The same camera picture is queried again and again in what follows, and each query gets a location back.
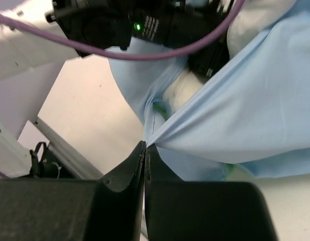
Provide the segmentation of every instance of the white tabletop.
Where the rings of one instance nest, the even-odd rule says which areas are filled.
[[[102,173],[123,161],[142,137],[108,61],[99,57],[68,61],[38,116]],[[236,170],[229,180],[250,178]],[[253,182],[264,194],[279,239],[309,241],[310,175]]]

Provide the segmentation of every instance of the folded cloth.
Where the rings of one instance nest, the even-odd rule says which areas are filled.
[[[169,50],[140,40],[129,49],[163,51]],[[143,139],[182,179],[223,180],[224,163],[255,177],[310,173],[310,0],[264,28],[165,121],[152,103],[185,64],[186,58],[110,61],[144,124]]]

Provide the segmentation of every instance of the gray wall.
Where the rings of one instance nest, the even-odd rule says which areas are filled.
[[[11,9],[23,0],[0,0],[0,10]],[[35,121],[62,63],[49,64],[0,81],[0,120],[17,138],[27,120]]]

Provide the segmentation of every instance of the green led indicator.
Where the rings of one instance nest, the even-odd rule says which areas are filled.
[[[141,30],[140,24],[135,23],[134,24],[134,29],[137,30],[137,31],[140,31]]]

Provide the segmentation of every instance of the black camera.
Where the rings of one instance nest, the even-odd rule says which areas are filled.
[[[215,29],[229,13],[220,0],[201,8],[185,0],[53,0],[48,22],[57,22],[67,38],[101,49],[127,50],[132,37],[176,49]],[[89,54],[77,51],[81,57]],[[225,35],[189,56],[194,73],[211,77],[229,61]]]

